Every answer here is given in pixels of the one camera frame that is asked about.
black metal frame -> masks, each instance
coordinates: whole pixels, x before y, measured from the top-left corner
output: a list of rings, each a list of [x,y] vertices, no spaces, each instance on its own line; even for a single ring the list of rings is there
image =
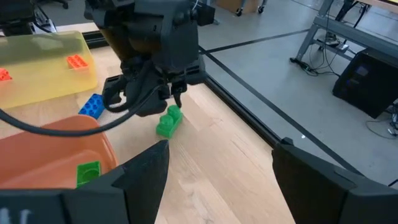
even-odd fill
[[[108,46],[107,41],[100,31],[84,32],[83,37],[86,40],[89,49]],[[223,88],[211,76],[205,81],[205,85],[214,92],[224,103],[226,103],[246,124],[248,124],[265,142],[272,148],[280,142],[281,138],[268,128],[260,119],[240,103],[233,95]]]

concrete floor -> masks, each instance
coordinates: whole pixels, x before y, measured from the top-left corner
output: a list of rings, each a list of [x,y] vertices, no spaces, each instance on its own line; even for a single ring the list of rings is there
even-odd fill
[[[58,26],[83,23],[87,20],[82,2],[70,1],[67,11],[57,3],[45,5],[44,10]],[[210,58],[205,57],[207,72],[280,137],[290,137],[296,146],[334,164],[338,164],[334,158],[340,156],[366,177],[389,184],[398,178],[398,141],[370,132],[365,127],[365,122],[372,120],[368,115],[331,94],[336,76],[310,77],[289,63],[322,2],[269,0],[263,14],[241,17],[217,8],[216,17],[221,24],[199,29],[201,47],[212,50],[258,41],[211,53]],[[341,1],[334,3],[331,16],[337,15],[341,5]],[[352,26],[358,17],[359,7],[355,7],[345,21]],[[397,26],[397,14],[372,7],[358,28],[398,44]],[[361,50],[349,44],[354,51]],[[315,66],[322,62],[317,48],[311,50]],[[309,56],[310,51],[303,60],[310,63]],[[328,52],[327,57],[331,60],[334,54]],[[349,61],[337,56],[331,66],[341,73],[347,64]],[[388,136],[387,122],[372,128]]]

